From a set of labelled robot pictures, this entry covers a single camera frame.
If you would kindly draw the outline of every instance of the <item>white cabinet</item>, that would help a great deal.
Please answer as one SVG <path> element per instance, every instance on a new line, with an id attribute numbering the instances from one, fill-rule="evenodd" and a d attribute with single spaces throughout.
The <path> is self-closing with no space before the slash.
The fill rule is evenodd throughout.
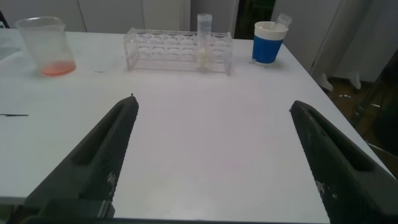
<path id="1" fill-rule="evenodd" d="M 190 30 L 190 0 L 143 0 L 145 29 Z"/>
<path id="2" fill-rule="evenodd" d="M 79 0 L 87 32 L 125 34 L 144 28 L 142 0 Z"/>
<path id="3" fill-rule="evenodd" d="M 0 10 L 11 28 L 20 19 L 54 16 L 66 23 L 66 31 L 86 31 L 77 0 L 1 0 Z"/>

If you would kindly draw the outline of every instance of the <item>plastic beaker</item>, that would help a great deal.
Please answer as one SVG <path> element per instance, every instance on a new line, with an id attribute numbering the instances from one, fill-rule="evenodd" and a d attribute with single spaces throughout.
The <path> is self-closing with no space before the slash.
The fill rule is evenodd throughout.
<path id="1" fill-rule="evenodd" d="M 61 19 L 36 17 L 17 21 L 15 26 L 42 74 L 53 77 L 76 69 Z"/>

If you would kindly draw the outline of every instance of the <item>red liquid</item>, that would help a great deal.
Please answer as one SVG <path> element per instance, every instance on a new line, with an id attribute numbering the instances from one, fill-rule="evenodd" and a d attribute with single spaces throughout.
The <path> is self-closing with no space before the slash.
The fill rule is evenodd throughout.
<path id="1" fill-rule="evenodd" d="M 74 69 L 76 69 L 76 64 L 74 61 L 59 61 L 52 62 L 51 64 L 43 67 L 42 73 L 46 76 L 56 77 L 69 73 Z"/>

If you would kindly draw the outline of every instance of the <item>test tube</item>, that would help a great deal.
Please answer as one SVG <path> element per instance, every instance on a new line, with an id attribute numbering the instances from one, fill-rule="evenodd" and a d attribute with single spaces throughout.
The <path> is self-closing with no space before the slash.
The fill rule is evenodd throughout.
<path id="1" fill-rule="evenodd" d="M 276 21 L 272 30 L 282 31 L 288 28 L 288 26 L 292 23 L 292 18 L 284 13 L 279 14 L 278 20 Z"/>
<path id="2" fill-rule="evenodd" d="M 208 61 L 208 42 L 211 37 L 211 14 L 198 14 L 198 65 L 201 70 L 206 69 Z"/>

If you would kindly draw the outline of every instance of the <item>white wall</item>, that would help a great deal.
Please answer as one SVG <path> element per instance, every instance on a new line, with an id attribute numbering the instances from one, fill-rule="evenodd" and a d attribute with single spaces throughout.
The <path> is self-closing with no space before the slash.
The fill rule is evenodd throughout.
<path id="1" fill-rule="evenodd" d="M 213 15 L 212 32 L 231 32 L 235 30 L 238 0 L 192 0 L 191 1 L 191 31 L 197 31 L 199 13 Z"/>
<path id="2" fill-rule="evenodd" d="M 142 0 L 79 0 L 87 32 L 125 34 L 144 28 Z"/>
<path id="3" fill-rule="evenodd" d="M 54 16 L 64 21 L 66 31 L 86 31 L 77 0 L 0 0 L 0 10 L 11 28 L 21 19 Z"/>

